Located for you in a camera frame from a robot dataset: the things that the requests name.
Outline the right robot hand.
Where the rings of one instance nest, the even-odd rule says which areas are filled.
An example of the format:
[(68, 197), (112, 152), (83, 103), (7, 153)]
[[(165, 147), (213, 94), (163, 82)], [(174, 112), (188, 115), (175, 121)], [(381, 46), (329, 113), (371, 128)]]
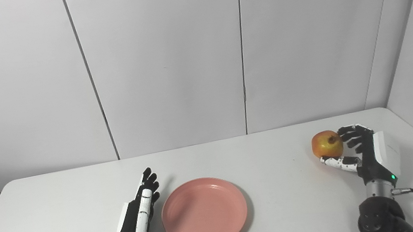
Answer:
[(321, 156), (320, 162), (341, 170), (356, 172), (364, 184), (388, 183), (395, 187), (401, 170), (399, 145), (382, 131), (374, 131), (360, 124), (342, 126), (339, 138), (357, 156)]

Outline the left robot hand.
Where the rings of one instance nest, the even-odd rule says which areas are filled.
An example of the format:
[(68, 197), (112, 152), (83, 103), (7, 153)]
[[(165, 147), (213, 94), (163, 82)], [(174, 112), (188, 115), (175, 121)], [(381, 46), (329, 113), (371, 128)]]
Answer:
[(136, 197), (127, 205), (120, 232), (147, 232), (154, 216), (154, 205), (160, 197), (157, 174), (148, 167), (142, 174), (142, 181)]

